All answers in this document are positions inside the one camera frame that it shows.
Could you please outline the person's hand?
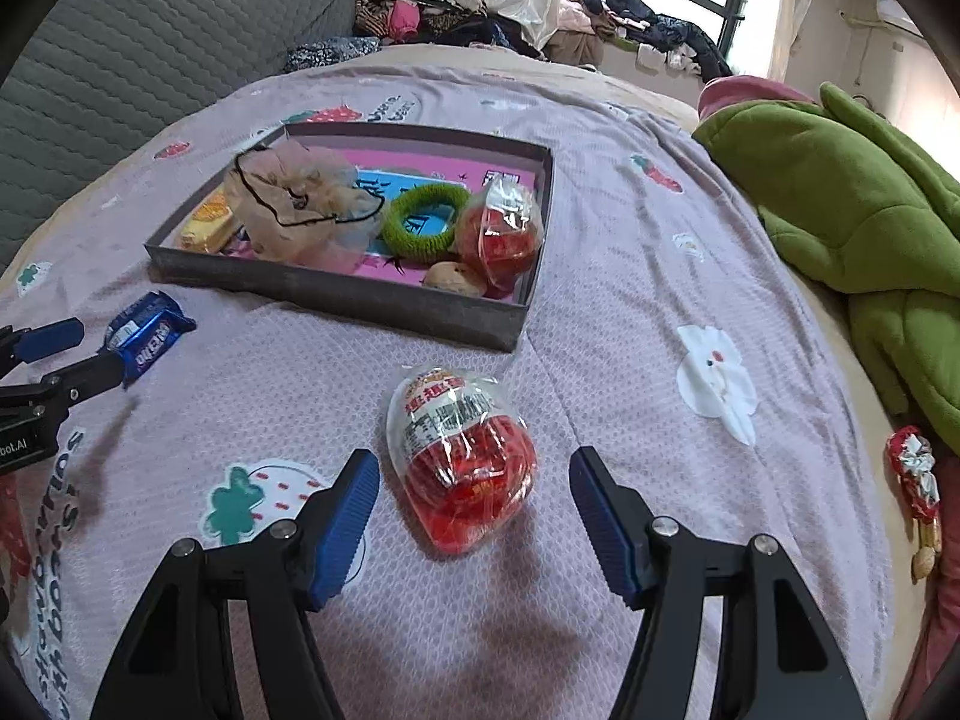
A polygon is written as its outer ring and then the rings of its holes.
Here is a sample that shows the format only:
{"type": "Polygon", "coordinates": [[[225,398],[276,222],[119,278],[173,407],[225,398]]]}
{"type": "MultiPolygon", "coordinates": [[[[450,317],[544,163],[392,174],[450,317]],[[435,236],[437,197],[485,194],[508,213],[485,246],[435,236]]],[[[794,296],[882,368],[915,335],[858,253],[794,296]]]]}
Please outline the person's hand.
{"type": "Polygon", "coordinates": [[[2,553],[8,557],[10,589],[18,589],[18,583],[26,580],[31,572],[31,551],[23,530],[20,501],[16,491],[16,478],[5,475],[0,481],[0,511],[2,511],[2,553]]]}

